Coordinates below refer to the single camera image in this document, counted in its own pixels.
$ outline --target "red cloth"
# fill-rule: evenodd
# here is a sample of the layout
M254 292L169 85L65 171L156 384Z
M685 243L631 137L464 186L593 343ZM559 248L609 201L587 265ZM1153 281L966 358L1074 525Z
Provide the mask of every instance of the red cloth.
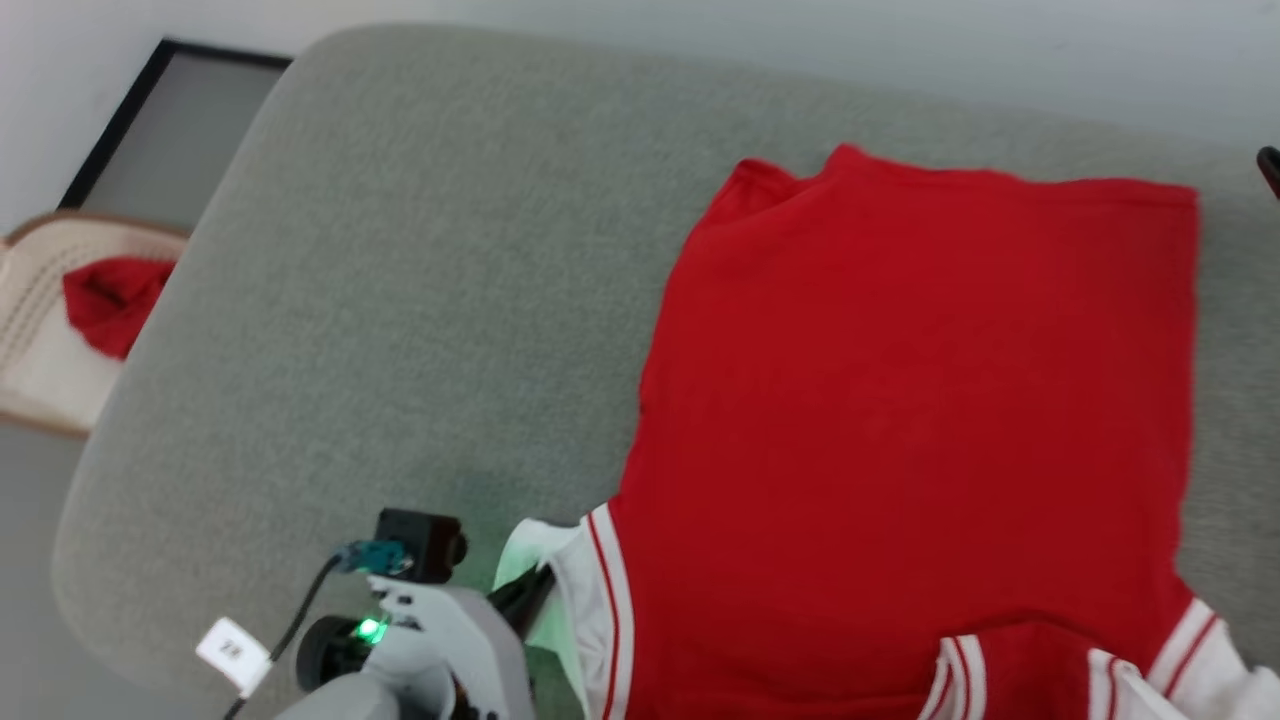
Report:
M63 275L67 320L91 347L124 360L177 263L109 258Z
M1147 671L1193 600L1197 232L1183 187L739 165L596 539L614 711L914 719L940 638L1027 619Z

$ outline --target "green led light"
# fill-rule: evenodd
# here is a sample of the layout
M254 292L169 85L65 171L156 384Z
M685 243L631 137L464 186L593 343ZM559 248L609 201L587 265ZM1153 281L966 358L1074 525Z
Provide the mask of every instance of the green led light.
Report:
M383 639L383 635L387 634L387 623L369 618L361 620L352 634L369 644L378 644Z

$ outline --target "red stripe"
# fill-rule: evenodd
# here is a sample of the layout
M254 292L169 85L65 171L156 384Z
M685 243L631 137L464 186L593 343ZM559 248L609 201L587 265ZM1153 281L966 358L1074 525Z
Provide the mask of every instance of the red stripe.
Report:
M942 682L942 692L938 693L938 706L934 707L933 712L929 714L928 720L933 720L934 717L938 716L938 712L942 712L942 703L946 702L947 691L950 689L951 689L951 665L947 664L947 678L946 680Z
M965 687L964 708L960 712L960 719L969 720L969 702L973 700L973 683L969 682L969 661L964 659L964 653L960 652L960 643L957 643L955 638L947 638L947 642L951 643L951 647L956 651L956 655L960 657L960 670L964 671L964 687Z
M609 579L609 566L604 562L604 548L600 546L600 534L595 529L595 518L588 515L586 524L591 529L595 557L600 561L600 571L604 573L604 589L609 592L609 611L613 614L613 657L609 660L609 692L604 696L604 712L600 714L600 717L607 720L609 712L613 710L613 685L618 679L618 601L613 597L613 580Z
M1111 679L1111 700L1107 701L1107 720L1116 720L1116 712L1120 710L1120 678L1116 676L1116 667L1120 665L1120 659L1112 656L1111 662L1107 662L1107 678Z
M1192 647L1187 650L1187 655L1183 656L1183 661L1178 664L1178 670L1174 670L1174 679L1169 680L1169 693L1165 694L1165 697L1174 697L1174 691L1178 689L1178 680L1183 679L1183 673L1187 671L1187 666L1192 664L1192 659L1196 657L1197 652L1199 652L1199 646L1204 644L1204 638L1208 637L1210 630L1213 629L1216 623L1217 615L1211 612L1208 620L1204 620L1204 626L1201 628L1199 634L1196 635L1196 642L1193 642Z

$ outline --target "wicker basket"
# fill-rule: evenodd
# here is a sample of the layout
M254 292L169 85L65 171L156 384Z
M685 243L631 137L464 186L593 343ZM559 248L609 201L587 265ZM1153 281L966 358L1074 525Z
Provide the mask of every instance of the wicker basket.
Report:
M87 434L123 364L68 324L63 275L122 255L177 260L186 240L170 228L76 211L14 231L0 246L0 416Z

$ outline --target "sofa cushion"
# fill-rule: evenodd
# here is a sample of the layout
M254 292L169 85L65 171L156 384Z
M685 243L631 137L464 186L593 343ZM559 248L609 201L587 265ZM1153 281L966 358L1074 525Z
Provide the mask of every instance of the sofa cushion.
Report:
M90 439L60 609L128 678L234 693L193 648L274 642L384 506L462 518L485 587L521 518L616 488L663 283L733 164L838 142L1034 179L1202 190L1197 452L1181 568L1280 665L1280 213L1245 149L474 29L348 31L255 120ZM372 609L338 578L312 615ZM547 716L575 706L539 680ZM282 667L246 715L296 697Z

